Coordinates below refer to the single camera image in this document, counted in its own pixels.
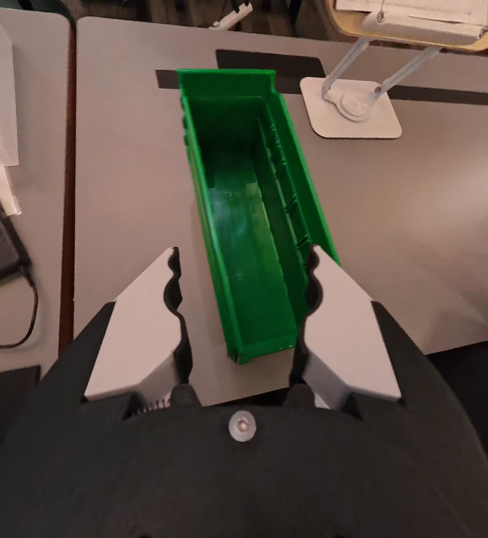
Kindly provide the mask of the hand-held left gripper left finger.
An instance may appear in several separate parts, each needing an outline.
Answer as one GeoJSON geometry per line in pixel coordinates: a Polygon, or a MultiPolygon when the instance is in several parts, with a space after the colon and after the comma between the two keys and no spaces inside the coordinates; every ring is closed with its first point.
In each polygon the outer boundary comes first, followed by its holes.
{"type": "Polygon", "coordinates": [[[135,393],[157,404],[186,384],[193,367],[184,316],[179,312],[179,248],[163,251],[113,301],[113,311],[88,380],[85,398],[135,393]]]}

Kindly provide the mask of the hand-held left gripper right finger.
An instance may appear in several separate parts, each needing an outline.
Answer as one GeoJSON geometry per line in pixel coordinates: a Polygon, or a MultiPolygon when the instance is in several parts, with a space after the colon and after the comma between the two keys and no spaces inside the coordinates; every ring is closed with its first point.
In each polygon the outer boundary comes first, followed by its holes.
{"type": "Polygon", "coordinates": [[[294,347],[290,386],[308,385],[329,409],[340,409],[353,393],[400,400],[372,298],[320,246],[310,246],[306,274],[309,310],[294,347]]]}

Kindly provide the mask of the brown wooden strip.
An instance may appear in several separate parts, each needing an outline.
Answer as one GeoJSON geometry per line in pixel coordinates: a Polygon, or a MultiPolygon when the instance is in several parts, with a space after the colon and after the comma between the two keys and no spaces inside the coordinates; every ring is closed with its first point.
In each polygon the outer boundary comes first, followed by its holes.
{"type": "Polygon", "coordinates": [[[59,314],[59,346],[61,355],[73,340],[74,276],[75,276],[75,202],[77,142],[77,30],[71,25],[68,51],[66,108],[66,154],[63,237],[61,256],[61,296],[59,314]]]}

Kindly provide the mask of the black tape strip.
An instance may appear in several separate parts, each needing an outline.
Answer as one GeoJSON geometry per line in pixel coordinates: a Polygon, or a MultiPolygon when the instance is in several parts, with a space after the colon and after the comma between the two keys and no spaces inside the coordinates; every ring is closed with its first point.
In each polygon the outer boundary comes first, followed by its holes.
{"type": "MultiPolygon", "coordinates": [[[[216,68],[158,69],[158,86],[217,104],[255,103],[275,92],[299,95],[304,78],[325,77],[317,57],[218,49],[215,59],[216,68]]],[[[488,106],[488,92],[482,91],[396,85],[387,95],[391,100],[488,106]]]]}

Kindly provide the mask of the printed instruction sheet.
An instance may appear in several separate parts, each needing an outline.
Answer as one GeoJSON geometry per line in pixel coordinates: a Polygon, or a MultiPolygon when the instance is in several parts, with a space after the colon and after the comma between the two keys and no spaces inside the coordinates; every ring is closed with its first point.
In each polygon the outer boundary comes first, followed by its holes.
{"type": "Polygon", "coordinates": [[[335,1],[335,8],[488,26],[488,1],[335,1]]]}

